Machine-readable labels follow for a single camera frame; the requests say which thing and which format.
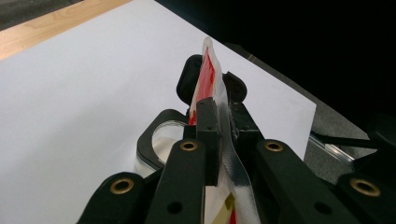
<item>metal ring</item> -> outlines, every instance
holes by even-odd
[[[194,142],[183,142],[180,144],[181,149],[185,151],[193,151],[198,148],[198,145]]]
[[[364,179],[352,178],[350,180],[350,185],[357,192],[367,196],[378,197],[381,194],[381,190],[379,190],[375,184]]]
[[[110,191],[113,194],[123,194],[134,187],[134,181],[131,178],[118,179],[111,184]]]
[[[279,152],[283,150],[282,145],[276,142],[266,142],[265,143],[265,148],[268,150],[274,151],[274,152]]]

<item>wooden surface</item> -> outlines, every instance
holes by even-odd
[[[0,60],[132,0],[84,0],[0,32]]]

